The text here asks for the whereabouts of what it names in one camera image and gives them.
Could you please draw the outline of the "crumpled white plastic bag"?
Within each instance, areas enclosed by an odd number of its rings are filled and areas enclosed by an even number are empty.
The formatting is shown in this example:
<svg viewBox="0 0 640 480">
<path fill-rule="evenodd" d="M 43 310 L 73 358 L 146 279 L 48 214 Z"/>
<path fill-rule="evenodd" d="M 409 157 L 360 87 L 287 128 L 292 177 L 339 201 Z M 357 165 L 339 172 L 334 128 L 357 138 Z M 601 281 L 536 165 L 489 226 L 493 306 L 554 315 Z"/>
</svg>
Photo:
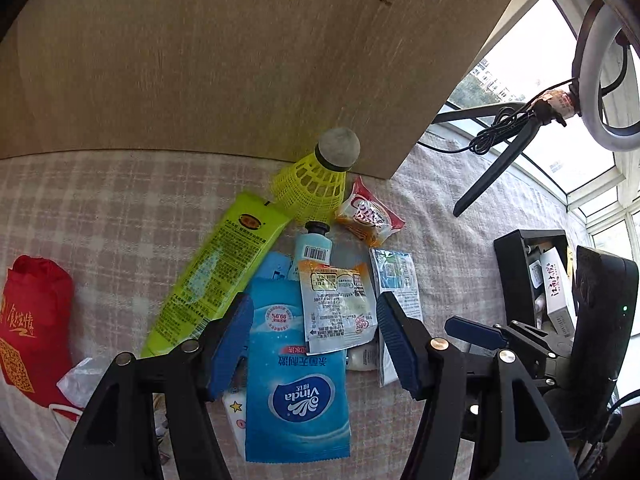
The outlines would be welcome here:
<svg viewBox="0 0 640 480">
<path fill-rule="evenodd" d="M 104 356 L 85 358 L 57 383 L 58 390 L 76 408 L 85 408 L 111 361 Z"/>
</svg>

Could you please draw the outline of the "small white cream tube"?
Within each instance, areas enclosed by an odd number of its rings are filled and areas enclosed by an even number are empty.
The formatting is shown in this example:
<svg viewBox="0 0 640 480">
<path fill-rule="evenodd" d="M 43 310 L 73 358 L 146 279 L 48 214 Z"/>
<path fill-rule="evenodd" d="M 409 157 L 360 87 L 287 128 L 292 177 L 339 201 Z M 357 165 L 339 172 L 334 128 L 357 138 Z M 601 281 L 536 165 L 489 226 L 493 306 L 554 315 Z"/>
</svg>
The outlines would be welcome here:
<svg viewBox="0 0 640 480">
<path fill-rule="evenodd" d="M 346 370 L 373 372 L 378 369 L 378 343 L 375 341 L 350 348 L 346 353 Z"/>
</svg>

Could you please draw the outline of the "white blue printed sachet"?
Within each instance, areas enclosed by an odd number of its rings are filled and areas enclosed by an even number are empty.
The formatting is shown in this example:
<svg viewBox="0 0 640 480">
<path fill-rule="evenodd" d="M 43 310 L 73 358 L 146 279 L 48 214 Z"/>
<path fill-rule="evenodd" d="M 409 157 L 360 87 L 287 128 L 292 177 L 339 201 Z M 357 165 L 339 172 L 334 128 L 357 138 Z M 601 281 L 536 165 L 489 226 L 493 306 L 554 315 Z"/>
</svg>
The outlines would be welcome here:
<svg viewBox="0 0 640 480">
<path fill-rule="evenodd" d="M 370 248 L 375 296 L 392 292 L 408 318 L 424 321 L 416 267 L 412 255 L 399 250 Z M 378 383 L 386 387 L 398 381 L 382 332 L 378 332 Z"/>
</svg>

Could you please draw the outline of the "red fabric pouch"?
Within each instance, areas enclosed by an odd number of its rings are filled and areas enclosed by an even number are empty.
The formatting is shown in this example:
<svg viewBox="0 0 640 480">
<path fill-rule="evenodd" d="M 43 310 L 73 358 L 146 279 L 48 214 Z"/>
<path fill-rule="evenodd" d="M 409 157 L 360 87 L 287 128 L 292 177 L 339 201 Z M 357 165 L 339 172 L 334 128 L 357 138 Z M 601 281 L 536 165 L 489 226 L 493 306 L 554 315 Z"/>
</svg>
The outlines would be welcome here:
<svg viewBox="0 0 640 480">
<path fill-rule="evenodd" d="M 70 274 L 46 258 L 19 256 L 6 271 L 1 303 L 1 369 L 6 383 L 35 404 L 74 422 L 58 388 L 72 367 Z"/>
</svg>

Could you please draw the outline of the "red white coffee sachet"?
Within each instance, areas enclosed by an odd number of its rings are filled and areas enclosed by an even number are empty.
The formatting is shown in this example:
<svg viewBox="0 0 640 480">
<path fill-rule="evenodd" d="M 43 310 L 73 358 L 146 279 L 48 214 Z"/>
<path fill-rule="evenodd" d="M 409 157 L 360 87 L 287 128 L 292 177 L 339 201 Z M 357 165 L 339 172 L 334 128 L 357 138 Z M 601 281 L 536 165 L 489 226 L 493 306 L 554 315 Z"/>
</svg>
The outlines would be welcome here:
<svg viewBox="0 0 640 480">
<path fill-rule="evenodd" d="M 381 247 L 406 225 L 364 185 L 360 176 L 356 177 L 350 195 L 338 206 L 335 221 L 372 248 Z"/>
</svg>

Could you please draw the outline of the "white cardboard box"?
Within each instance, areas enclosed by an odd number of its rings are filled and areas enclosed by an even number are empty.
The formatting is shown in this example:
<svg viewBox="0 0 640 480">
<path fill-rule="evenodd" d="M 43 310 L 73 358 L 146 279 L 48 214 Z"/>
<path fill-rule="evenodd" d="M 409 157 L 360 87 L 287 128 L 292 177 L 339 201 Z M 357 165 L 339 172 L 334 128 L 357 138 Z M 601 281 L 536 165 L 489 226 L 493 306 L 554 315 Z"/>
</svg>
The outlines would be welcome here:
<svg viewBox="0 0 640 480">
<path fill-rule="evenodd" d="M 561 337 L 573 339 L 577 316 L 572 294 L 572 282 L 555 247 L 544 252 L 539 261 L 544 279 L 548 318 Z"/>
</svg>

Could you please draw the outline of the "wooden back board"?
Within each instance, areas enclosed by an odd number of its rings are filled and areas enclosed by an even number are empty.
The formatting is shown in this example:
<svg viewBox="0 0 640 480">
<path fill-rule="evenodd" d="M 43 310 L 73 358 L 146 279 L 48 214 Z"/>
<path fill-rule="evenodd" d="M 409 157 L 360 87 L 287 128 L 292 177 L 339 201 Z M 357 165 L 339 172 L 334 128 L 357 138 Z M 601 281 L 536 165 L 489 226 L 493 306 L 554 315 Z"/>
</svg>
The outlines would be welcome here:
<svg viewBox="0 0 640 480">
<path fill-rule="evenodd" d="M 1 43 L 1 153 L 295 160 L 344 126 L 387 178 L 510 1 L 29 0 Z"/>
</svg>

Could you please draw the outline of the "green-yellow tube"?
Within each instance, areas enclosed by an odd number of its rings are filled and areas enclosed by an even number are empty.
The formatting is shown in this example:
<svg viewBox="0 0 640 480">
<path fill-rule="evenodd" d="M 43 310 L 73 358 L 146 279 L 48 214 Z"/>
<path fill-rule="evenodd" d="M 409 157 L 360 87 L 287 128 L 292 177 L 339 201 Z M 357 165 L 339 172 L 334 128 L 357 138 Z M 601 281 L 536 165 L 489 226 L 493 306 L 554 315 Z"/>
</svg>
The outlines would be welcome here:
<svg viewBox="0 0 640 480">
<path fill-rule="evenodd" d="M 162 356 L 222 318 L 290 221 L 269 200 L 238 194 L 164 300 L 141 355 Z"/>
</svg>

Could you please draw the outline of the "blue Vinda wet wipes pack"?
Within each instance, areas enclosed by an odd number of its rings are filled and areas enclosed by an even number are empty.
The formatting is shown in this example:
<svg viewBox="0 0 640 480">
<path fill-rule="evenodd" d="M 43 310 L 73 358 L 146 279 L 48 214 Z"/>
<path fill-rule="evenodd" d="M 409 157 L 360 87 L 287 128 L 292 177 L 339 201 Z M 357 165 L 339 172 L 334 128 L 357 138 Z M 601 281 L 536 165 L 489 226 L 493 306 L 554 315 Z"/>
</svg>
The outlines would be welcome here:
<svg viewBox="0 0 640 480">
<path fill-rule="evenodd" d="M 307 353 L 300 286 L 255 278 L 248 335 L 245 459 L 295 464 L 350 455 L 346 353 Z"/>
</svg>

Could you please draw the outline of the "yellow plastic shuttlecock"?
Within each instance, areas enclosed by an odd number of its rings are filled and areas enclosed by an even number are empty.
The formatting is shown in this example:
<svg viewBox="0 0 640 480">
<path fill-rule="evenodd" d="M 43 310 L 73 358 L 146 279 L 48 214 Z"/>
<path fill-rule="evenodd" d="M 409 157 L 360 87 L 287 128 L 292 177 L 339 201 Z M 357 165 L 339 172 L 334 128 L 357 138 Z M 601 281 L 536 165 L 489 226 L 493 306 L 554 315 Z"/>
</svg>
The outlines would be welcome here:
<svg viewBox="0 0 640 480">
<path fill-rule="evenodd" d="M 346 174 L 360 155 L 356 133 L 346 127 L 326 130 L 314 150 L 281 169 L 271 180 L 272 201 L 299 224 L 331 224 L 345 194 Z"/>
</svg>

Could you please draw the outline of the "orange white sachet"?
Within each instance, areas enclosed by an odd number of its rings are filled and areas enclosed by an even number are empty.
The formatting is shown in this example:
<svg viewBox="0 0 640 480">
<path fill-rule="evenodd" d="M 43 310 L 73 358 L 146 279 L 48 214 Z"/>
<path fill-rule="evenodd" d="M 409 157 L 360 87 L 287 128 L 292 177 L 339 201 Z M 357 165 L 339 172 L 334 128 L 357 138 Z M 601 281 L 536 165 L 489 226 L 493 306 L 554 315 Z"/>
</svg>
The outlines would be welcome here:
<svg viewBox="0 0 640 480">
<path fill-rule="evenodd" d="M 308 356 L 320 356 L 368 344 L 378 318 L 367 263 L 350 269 L 314 260 L 298 265 Z"/>
</svg>

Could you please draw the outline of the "black storage box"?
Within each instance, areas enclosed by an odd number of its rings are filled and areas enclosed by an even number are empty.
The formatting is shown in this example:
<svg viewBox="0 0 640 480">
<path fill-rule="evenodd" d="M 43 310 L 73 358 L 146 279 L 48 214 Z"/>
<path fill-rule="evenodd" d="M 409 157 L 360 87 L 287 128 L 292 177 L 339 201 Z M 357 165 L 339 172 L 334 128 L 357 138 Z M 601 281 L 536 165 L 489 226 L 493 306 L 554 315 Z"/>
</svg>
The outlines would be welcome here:
<svg viewBox="0 0 640 480">
<path fill-rule="evenodd" d="M 567 269 L 568 241 L 563 230 L 515 230 L 494 240 L 508 322 L 537 325 L 535 300 L 544 292 L 539 258 L 553 247 Z"/>
</svg>

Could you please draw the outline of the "light blue hand cream tube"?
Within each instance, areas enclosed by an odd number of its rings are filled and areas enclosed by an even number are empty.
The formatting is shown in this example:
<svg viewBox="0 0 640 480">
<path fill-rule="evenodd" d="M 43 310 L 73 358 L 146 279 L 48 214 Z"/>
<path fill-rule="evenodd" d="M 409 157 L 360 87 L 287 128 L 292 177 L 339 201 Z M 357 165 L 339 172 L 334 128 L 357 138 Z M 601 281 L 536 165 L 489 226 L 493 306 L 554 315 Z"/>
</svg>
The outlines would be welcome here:
<svg viewBox="0 0 640 480">
<path fill-rule="evenodd" d="M 299 263 L 303 260 L 311 260 L 318 263 L 330 264 L 332 252 L 332 240 L 326 236 L 330 232 L 330 226 L 320 221 L 308 221 L 305 223 L 306 232 L 296 237 L 294 258 L 288 271 L 288 279 L 299 280 Z"/>
</svg>

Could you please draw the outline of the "white patterned tissue pack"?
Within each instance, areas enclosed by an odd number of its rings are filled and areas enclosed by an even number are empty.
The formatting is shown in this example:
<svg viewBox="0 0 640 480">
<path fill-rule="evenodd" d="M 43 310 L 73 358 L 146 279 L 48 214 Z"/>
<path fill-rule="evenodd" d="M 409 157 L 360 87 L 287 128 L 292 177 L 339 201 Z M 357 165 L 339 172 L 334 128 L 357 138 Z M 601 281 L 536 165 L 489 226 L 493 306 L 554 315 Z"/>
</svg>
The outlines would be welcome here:
<svg viewBox="0 0 640 480">
<path fill-rule="evenodd" d="M 239 456 L 245 458 L 246 438 L 246 390 L 244 388 L 228 390 L 222 396 Z"/>
</svg>

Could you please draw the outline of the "blue plastic phone stand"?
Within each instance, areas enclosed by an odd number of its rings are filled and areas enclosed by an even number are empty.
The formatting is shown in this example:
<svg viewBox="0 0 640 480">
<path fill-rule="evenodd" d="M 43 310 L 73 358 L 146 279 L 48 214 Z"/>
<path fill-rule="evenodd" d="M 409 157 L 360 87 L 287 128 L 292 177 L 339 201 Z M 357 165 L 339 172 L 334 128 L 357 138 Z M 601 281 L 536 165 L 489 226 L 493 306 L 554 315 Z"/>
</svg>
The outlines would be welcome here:
<svg viewBox="0 0 640 480">
<path fill-rule="evenodd" d="M 268 252 L 264 260 L 247 283 L 244 292 L 248 294 L 260 280 L 284 280 L 288 277 L 292 259 L 282 252 Z"/>
</svg>

